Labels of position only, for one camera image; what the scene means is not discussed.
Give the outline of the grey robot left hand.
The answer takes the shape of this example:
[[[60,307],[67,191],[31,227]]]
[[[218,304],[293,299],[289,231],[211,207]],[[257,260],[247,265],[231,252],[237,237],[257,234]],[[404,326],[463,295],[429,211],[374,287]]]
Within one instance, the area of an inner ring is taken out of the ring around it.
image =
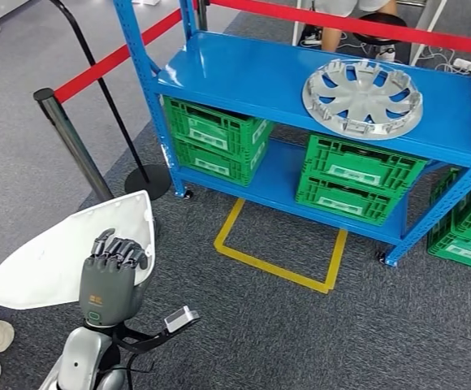
[[[81,272],[79,303],[91,327],[115,327],[136,315],[155,265],[140,244],[115,232],[97,237]]]

